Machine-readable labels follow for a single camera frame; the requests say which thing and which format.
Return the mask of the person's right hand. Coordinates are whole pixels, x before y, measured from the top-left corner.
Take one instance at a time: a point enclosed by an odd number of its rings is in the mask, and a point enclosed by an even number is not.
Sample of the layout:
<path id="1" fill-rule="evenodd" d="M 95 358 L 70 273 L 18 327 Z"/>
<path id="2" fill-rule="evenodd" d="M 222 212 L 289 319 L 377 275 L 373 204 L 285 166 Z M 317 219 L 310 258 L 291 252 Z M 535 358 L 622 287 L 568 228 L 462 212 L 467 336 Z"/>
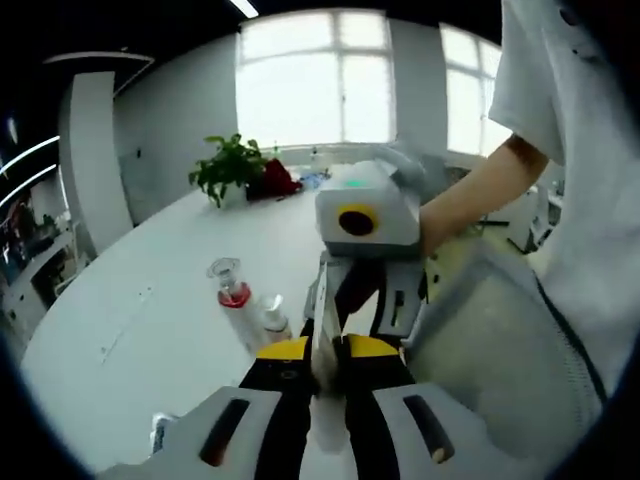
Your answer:
<path id="1" fill-rule="evenodd" d="M 479 218 L 479 214 L 459 195 L 445 192 L 420 207 L 421 248 L 431 256 L 450 237 Z"/>

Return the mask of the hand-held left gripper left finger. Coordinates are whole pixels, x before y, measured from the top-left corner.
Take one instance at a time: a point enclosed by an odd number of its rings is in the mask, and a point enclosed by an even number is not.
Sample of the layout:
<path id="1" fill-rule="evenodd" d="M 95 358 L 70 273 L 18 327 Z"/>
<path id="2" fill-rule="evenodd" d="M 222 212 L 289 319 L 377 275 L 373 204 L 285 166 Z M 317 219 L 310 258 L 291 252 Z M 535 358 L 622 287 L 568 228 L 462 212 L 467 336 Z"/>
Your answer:
<path id="1" fill-rule="evenodd" d="M 298 479 L 311 426 L 313 322 L 262 349 L 239 386 L 222 387 L 156 430 L 153 453 L 100 479 Z"/>

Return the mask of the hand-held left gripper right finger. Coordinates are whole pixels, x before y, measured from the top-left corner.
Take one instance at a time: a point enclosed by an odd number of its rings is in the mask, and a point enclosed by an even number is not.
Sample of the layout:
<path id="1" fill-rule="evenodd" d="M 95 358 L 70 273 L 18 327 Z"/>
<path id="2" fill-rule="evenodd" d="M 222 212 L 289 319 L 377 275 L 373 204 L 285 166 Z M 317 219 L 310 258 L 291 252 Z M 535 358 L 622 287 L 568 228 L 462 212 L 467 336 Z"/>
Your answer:
<path id="1" fill-rule="evenodd" d="M 397 348 L 348 334 L 336 351 L 359 479 L 490 477 L 483 422 L 440 388 L 417 383 Z"/>

